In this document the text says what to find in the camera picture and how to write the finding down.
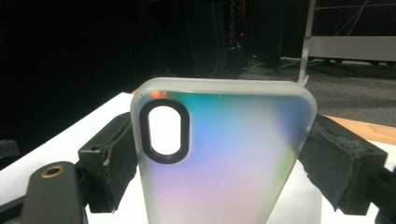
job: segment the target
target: iridescent phone back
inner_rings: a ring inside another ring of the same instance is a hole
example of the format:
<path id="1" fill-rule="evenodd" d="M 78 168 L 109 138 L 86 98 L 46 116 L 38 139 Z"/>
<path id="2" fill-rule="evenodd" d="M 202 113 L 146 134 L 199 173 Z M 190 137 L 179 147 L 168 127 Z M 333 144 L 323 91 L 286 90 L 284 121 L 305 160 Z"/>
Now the iridescent phone back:
<path id="1" fill-rule="evenodd" d="M 181 116 L 180 149 L 157 153 L 148 113 Z M 131 105 L 149 223 L 265 223 L 296 162 L 317 106 L 282 81 L 154 78 Z"/>

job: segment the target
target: frosted phone case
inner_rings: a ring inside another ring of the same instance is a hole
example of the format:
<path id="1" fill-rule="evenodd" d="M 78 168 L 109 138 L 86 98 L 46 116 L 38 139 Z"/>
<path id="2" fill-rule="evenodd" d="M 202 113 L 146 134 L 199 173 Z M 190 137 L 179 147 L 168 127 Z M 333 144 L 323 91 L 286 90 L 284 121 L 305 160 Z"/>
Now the frosted phone case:
<path id="1" fill-rule="evenodd" d="M 149 144 L 147 113 L 161 104 L 187 121 L 173 157 Z M 316 110 L 313 96 L 292 82 L 144 83 L 131 114 L 149 223 L 265 223 Z"/>

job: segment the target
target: brass screw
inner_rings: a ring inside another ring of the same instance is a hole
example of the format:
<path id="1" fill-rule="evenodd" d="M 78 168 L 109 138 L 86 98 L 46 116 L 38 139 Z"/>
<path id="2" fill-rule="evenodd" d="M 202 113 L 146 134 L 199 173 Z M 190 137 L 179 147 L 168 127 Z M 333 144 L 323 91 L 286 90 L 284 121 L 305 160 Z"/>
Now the brass screw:
<path id="1" fill-rule="evenodd" d="M 41 177 L 43 178 L 52 178 L 64 172 L 64 167 L 62 165 L 54 165 L 47 169 L 45 169 L 41 173 Z"/>

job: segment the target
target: red light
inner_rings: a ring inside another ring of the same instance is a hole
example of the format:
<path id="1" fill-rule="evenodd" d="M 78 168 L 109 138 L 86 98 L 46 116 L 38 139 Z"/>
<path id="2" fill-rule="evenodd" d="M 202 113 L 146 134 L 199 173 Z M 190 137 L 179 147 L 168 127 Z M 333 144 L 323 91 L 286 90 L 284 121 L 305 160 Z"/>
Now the red light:
<path id="1" fill-rule="evenodd" d="M 152 91 L 150 93 L 152 98 L 160 98 L 166 96 L 166 91 Z"/>

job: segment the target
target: white table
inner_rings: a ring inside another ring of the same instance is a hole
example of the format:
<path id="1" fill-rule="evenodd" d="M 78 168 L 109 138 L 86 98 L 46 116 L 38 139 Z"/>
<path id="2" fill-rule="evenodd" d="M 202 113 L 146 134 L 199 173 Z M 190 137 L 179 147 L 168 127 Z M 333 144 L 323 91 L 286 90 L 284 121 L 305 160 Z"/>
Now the white table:
<path id="1" fill-rule="evenodd" d="M 56 135 L 25 157 L 0 172 L 0 204 L 10 202 L 25 194 L 29 176 L 40 167 L 56 161 L 78 161 L 78 150 L 117 115 L 128 112 L 133 96 L 120 93 L 90 115 L 64 132 Z M 381 145 L 392 153 L 396 163 L 396 147 Z M 374 223 L 375 208 L 370 217 L 348 217 L 334 213 L 330 204 L 322 198 L 297 161 L 283 189 L 276 207 L 267 223 Z M 114 214 L 91 214 L 87 208 L 89 223 L 148 223 L 140 176 L 136 174 L 128 186 Z"/>

